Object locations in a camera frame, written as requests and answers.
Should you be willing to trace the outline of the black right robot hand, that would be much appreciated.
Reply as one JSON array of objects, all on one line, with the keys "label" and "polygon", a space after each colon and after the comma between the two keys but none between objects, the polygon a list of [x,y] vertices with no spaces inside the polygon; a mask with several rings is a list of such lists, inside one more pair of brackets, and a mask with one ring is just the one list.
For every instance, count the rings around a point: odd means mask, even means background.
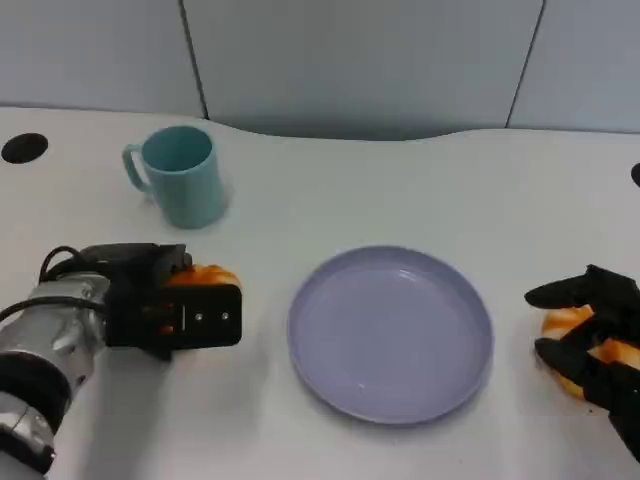
[{"label": "black right robot hand", "polygon": [[582,275],[538,286],[525,301],[546,312],[537,357],[569,394],[607,411],[639,457],[639,287],[589,265]]}]

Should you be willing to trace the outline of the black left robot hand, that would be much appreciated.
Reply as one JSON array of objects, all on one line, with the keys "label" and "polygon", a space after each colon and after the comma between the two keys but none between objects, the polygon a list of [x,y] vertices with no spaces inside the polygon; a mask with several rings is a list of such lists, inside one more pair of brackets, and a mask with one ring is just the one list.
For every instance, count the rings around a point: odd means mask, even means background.
[{"label": "black left robot hand", "polygon": [[184,244],[102,244],[86,247],[80,254],[85,270],[139,288],[164,286],[193,266]]}]

